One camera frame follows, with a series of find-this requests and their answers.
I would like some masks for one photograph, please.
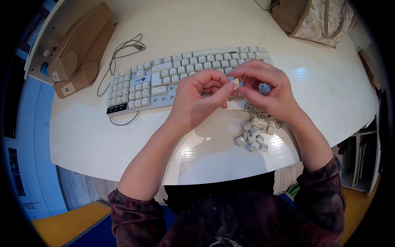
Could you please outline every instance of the hand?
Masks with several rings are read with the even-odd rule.
[[[218,107],[226,109],[226,100],[230,95],[237,96],[233,91],[234,84],[228,77],[217,70],[207,69],[184,77],[177,87],[177,94],[167,118],[167,126],[172,126],[177,133],[185,135],[199,126]],[[212,95],[202,97],[203,92]]]
[[[301,111],[292,94],[287,75],[265,62],[257,59],[247,61],[229,72],[230,76],[243,81],[238,91],[254,106],[277,119],[290,122]],[[258,92],[260,83],[270,86],[270,92],[263,96]]]

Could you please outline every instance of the white keyboard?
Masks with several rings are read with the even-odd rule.
[[[227,75],[253,58],[273,65],[265,48],[252,46],[186,52],[132,67],[111,76],[107,92],[107,115],[113,117],[171,106],[182,78],[209,68]],[[266,93],[269,87],[262,84],[259,89],[261,93]]]

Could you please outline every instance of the yellow floor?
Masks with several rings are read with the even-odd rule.
[[[49,247],[59,247],[83,233],[109,212],[109,207],[93,202],[66,213],[31,222]]]
[[[376,194],[379,182],[380,176],[378,177],[377,183],[369,197],[367,196],[367,193],[342,187],[343,194],[346,197],[346,211],[344,212],[345,229],[342,241],[340,242],[341,246],[344,246],[361,223],[364,215],[368,211],[374,195]]]

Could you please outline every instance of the white desk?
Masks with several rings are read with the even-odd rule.
[[[297,102],[331,146],[365,125],[378,108],[375,92],[348,36],[336,49],[289,38],[270,14],[252,0],[160,1],[117,21],[95,82],[62,100],[54,96],[50,149],[52,163],[58,166],[119,181],[130,160],[165,121],[171,107],[144,111],[130,125],[114,126],[105,114],[105,97],[96,96],[114,48],[139,33],[143,34],[147,50],[119,59],[117,72],[188,51],[267,47],[275,66],[290,78]],[[240,123],[249,118],[241,110],[241,100],[229,102],[227,110],[218,109],[180,141],[162,184],[226,181],[300,161],[292,135],[286,129],[276,130],[271,137],[265,135],[268,153],[251,154],[235,146],[233,138],[241,133]],[[133,116],[134,113],[114,119],[124,123]]]

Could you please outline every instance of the keyboard cable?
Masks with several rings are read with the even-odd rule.
[[[117,69],[117,62],[116,62],[116,59],[117,59],[117,58],[126,57],[126,56],[132,55],[132,54],[134,54],[134,53],[138,53],[138,52],[140,52],[140,51],[143,51],[143,50],[145,50],[145,49],[147,48],[146,45],[144,45],[144,44],[141,42],[141,39],[142,39],[142,38],[143,38],[143,34],[139,34],[139,35],[135,36],[134,38],[132,38],[132,39],[130,39],[130,40],[128,40],[128,41],[126,41],[126,42],[124,42],[124,43],[122,43],[122,44],[119,44],[119,45],[115,48],[115,50],[114,50],[114,52],[113,52],[113,55],[111,56],[111,61],[110,61],[110,64],[109,64],[109,66],[108,66],[108,70],[107,70],[107,72],[105,73],[105,75],[103,76],[102,80],[100,81],[100,84],[99,84],[98,89],[97,89],[97,91],[96,91],[96,96],[97,96],[97,97],[101,97],[101,96],[107,91],[108,87],[110,86],[110,83],[108,83],[108,85],[107,85],[107,87],[105,88],[105,90],[104,90],[101,94],[99,94],[100,86],[102,85],[102,83],[103,83],[103,81],[104,81],[104,78],[105,78],[106,75],[108,74],[108,71],[110,71],[111,76],[113,76],[113,75],[115,74],[115,70]],[[134,51],[134,52],[132,52],[132,53],[129,53],[129,54],[126,54],[126,55],[118,56],[118,57],[117,57],[117,54],[118,54],[119,51],[121,51],[121,50],[123,50],[123,49],[126,49],[126,48],[128,48],[128,47],[132,47],[132,46],[135,47],[135,48],[137,49],[137,51]],[[113,62],[114,62],[114,72],[111,70],[111,66],[112,66]],[[125,124],[116,124],[116,123],[114,123],[114,122],[112,121],[111,117],[109,117],[109,118],[110,118],[110,122],[111,122],[113,125],[125,126],[125,125],[130,124],[130,123],[137,117],[138,114],[139,114],[139,112],[137,111],[136,115],[132,118],[132,120],[130,120],[129,122],[127,122],[127,123],[125,123]]]

